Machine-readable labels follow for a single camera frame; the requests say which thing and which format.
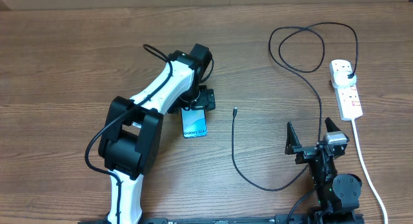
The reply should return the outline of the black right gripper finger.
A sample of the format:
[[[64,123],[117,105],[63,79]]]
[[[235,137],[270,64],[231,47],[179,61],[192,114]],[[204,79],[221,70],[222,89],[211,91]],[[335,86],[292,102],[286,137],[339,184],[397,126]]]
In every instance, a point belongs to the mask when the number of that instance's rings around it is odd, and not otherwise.
[[[301,148],[299,138],[292,126],[291,122],[287,123],[287,140],[285,145],[285,154],[292,155],[296,153],[296,149]]]
[[[327,128],[327,132],[338,132],[338,131],[340,131],[340,129],[335,125],[335,123],[329,117],[327,117],[325,119],[325,125],[326,125],[326,128]]]

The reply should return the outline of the Galaxy S24 smartphone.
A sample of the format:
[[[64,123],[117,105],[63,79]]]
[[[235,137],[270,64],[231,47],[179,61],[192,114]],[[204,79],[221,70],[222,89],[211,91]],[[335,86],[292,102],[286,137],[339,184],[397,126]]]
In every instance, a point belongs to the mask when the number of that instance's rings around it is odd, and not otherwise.
[[[185,110],[181,109],[183,124],[183,137],[204,137],[207,136],[207,123],[204,110]]]

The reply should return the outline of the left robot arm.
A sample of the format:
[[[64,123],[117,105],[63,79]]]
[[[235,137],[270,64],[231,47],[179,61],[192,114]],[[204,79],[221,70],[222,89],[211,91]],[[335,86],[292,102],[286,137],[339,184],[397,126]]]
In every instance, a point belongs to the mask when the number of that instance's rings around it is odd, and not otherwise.
[[[141,222],[143,178],[157,157],[165,115],[181,114],[185,138],[203,137],[205,114],[216,107],[214,91],[204,84],[214,67],[208,47],[195,44],[188,54],[176,50],[169,55],[143,47],[164,61],[164,69],[140,93],[117,96],[103,129],[91,140],[99,142],[102,172],[111,179],[111,207],[103,223]]]

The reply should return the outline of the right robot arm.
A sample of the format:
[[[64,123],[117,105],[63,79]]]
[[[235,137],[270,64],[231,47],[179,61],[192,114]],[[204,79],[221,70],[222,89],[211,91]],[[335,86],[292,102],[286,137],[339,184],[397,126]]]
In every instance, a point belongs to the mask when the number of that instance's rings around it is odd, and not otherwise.
[[[339,174],[334,160],[345,154],[349,137],[328,117],[325,120],[327,133],[313,147],[304,147],[292,126],[287,123],[285,154],[295,155],[296,164],[307,164],[314,182],[314,188],[305,194],[291,208],[286,223],[363,223],[359,208],[361,179],[354,174]],[[297,206],[312,193],[317,194],[317,207],[306,214],[294,214]]]

